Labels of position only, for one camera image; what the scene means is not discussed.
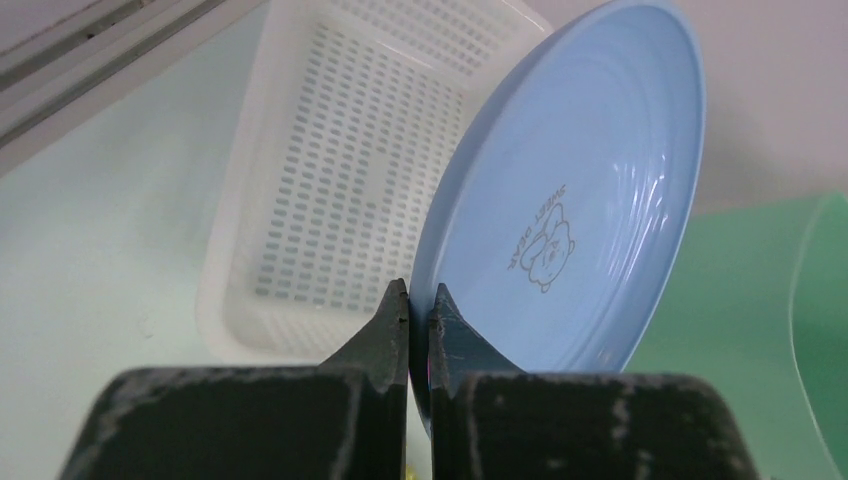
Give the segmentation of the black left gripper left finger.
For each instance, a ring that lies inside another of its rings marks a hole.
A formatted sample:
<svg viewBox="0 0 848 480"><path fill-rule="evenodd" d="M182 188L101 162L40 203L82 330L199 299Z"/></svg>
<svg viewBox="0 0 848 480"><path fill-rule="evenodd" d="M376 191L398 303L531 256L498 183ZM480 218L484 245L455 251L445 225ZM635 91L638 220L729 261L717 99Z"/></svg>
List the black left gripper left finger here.
<svg viewBox="0 0 848 480"><path fill-rule="evenodd" d="M64 479L401 479L405 283L316 366L125 371L100 393Z"/></svg>

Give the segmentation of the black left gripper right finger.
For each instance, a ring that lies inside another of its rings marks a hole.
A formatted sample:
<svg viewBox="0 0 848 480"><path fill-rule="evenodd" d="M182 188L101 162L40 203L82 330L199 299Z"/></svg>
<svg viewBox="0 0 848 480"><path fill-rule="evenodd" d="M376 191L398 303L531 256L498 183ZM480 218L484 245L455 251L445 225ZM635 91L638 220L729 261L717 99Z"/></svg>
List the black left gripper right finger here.
<svg viewBox="0 0 848 480"><path fill-rule="evenodd" d="M437 479L755 479L733 414L679 374L532 374L440 286L428 315Z"/></svg>

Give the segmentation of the blue plate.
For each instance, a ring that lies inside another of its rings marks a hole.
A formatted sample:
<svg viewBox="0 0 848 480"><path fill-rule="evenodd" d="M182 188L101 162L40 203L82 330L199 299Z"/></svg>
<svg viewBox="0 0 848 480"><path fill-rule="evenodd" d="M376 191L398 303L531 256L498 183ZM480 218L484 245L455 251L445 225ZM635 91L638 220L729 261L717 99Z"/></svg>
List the blue plate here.
<svg viewBox="0 0 848 480"><path fill-rule="evenodd" d="M698 43L667 1L605 3L512 69L449 161L414 260L410 373L425 426L440 286L522 370L624 369L683 239L705 126Z"/></svg>

